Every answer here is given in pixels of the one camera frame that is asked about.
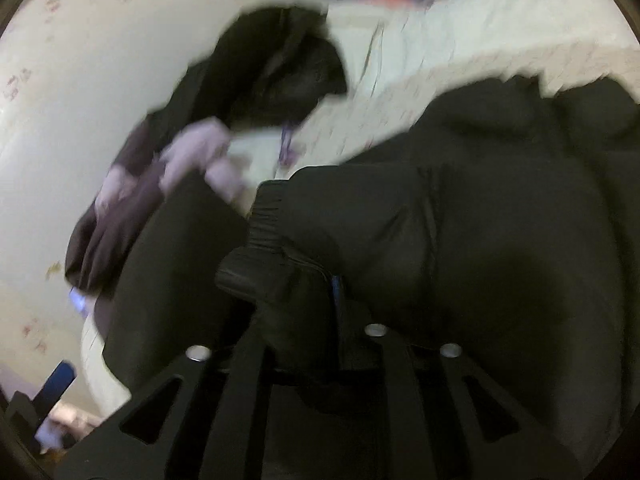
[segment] silver rivet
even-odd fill
[[[370,337],[382,337],[386,334],[386,326],[380,323],[371,323],[364,327],[364,333]]]
[[[460,357],[462,355],[462,346],[455,343],[447,343],[440,347],[440,355],[448,358]]]
[[[187,357],[192,361],[206,361],[211,357],[211,350],[206,346],[195,345],[187,350]]]

